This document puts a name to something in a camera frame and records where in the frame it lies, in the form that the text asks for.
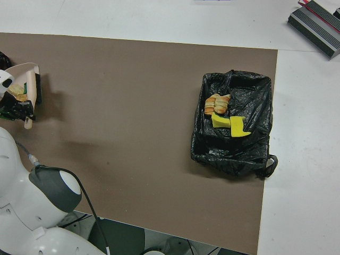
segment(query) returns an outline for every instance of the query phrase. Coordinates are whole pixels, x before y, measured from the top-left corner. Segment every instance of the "white table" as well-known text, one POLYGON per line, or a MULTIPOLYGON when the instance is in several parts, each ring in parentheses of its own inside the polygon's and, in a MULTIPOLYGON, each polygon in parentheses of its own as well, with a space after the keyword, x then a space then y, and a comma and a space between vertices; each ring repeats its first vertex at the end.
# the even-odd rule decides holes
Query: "white table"
MULTIPOLYGON (((317 1, 334 12, 338 0, 317 1)), ((340 250, 340 56, 328 61, 286 22, 288 1, 0 0, 0 32, 279 49, 259 255, 340 250)))

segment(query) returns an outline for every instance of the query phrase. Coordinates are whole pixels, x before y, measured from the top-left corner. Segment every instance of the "brown table surface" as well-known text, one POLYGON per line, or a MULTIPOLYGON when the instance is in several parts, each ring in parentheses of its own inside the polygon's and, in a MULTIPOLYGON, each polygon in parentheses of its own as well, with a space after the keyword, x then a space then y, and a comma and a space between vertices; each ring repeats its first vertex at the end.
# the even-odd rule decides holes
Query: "brown table surface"
MULTIPOLYGON (((39 64, 44 100, 31 130, 0 126, 43 164, 74 171, 99 216, 257 252, 263 181, 192 161, 190 138, 203 75, 274 82, 276 50, 0 33, 0 51, 39 64)), ((90 213, 85 199, 77 210, 90 213)))

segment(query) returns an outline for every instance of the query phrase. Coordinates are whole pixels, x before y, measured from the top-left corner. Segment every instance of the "yellow toy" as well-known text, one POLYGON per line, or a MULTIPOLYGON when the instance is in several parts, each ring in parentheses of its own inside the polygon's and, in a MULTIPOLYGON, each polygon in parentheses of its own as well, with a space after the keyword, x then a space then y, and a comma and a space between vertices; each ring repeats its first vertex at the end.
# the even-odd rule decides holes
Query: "yellow toy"
POLYGON ((216 113, 211 115, 212 126, 214 128, 231 128, 232 137, 245 137, 251 132, 243 131, 244 116, 231 116, 230 118, 223 118, 216 113))

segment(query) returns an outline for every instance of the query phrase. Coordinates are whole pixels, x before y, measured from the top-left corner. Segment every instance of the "red wire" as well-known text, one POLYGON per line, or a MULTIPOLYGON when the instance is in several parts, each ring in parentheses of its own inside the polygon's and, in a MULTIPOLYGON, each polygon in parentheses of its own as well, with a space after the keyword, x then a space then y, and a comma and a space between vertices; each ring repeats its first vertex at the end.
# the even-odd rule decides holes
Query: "red wire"
POLYGON ((315 11, 312 10, 311 7, 307 6, 306 4, 303 4, 300 2, 298 2, 298 4, 300 4, 301 6, 305 7, 308 11, 310 11, 311 13, 313 13, 315 16, 317 16, 320 20, 324 21, 324 23, 326 23, 327 25, 331 26, 335 31, 337 31, 338 33, 340 33, 340 30, 338 30, 335 26, 333 26, 332 24, 330 24, 327 20, 325 20, 323 17, 321 17, 319 14, 317 14, 315 11))

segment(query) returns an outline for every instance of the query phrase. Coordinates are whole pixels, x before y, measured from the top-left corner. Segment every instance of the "cable connector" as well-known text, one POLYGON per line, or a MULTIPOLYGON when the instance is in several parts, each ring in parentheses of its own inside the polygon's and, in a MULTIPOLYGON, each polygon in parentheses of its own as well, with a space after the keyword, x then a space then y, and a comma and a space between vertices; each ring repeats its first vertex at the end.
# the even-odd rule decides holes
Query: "cable connector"
POLYGON ((28 159, 31 161, 31 163, 34 165, 34 166, 39 166, 41 165, 39 160, 37 159, 36 156, 32 155, 32 154, 28 154, 28 159))

